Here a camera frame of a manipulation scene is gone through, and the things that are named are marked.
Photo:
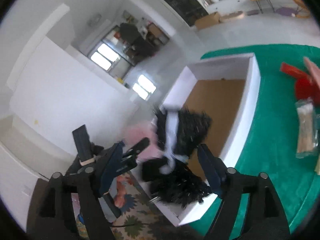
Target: black cable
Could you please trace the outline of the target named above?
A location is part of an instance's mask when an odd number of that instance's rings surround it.
[[[150,224],[136,223],[136,224],[128,224],[128,225],[122,225],[122,226],[110,226],[110,227],[111,228],[125,228],[125,227],[137,226],[137,225],[150,225]]]

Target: cardboard box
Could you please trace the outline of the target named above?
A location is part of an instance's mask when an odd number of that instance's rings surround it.
[[[148,30],[156,37],[159,38],[163,32],[155,25],[155,24],[150,24],[148,26]]]
[[[214,57],[188,64],[166,95],[163,106],[187,106],[197,112],[205,111],[212,126],[205,142],[212,154],[227,167],[234,167],[247,139],[253,120],[260,86],[260,72],[253,53]],[[197,155],[188,162],[192,172],[203,180]],[[148,183],[141,181],[140,168],[132,170],[148,194]],[[217,195],[204,198],[202,204],[181,205],[155,202],[157,208],[175,226],[200,219]]]
[[[195,26],[197,27],[198,30],[202,30],[218,24],[219,19],[220,19],[220,14],[218,12],[214,12],[212,14],[202,17],[201,19],[196,20]]]

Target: brown cardboard bottom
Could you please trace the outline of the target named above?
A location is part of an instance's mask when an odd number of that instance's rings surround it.
[[[219,157],[235,120],[245,80],[199,80],[190,93],[184,107],[198,113],[206,112],[212,125],[204,140],[212,154]],[[204,172],[193,154],[188,167],[205,180]]]

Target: white fabric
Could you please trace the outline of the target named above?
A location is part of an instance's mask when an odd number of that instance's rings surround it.
[[[160,168],[160,172],[162,174],[169,174],[174,170],[176,166],[175,159],[182,161],[184,163],[186,163],[188,160],[188,157],[186,155],[177,155],[173,153],[173,150],[177,144],[178,126],[179,126],[178,112],[168,111],[166,125],[165,125],[166,141],[165,141],[165,152],[164,152],[164,156],[167,157],[168,159],[168,164]]]

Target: yellow object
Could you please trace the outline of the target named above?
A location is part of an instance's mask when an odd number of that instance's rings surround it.
[[[117,81],[120,83],[120,84],[123,84],[124,81],[121,79],[121,78],[117,78]]]

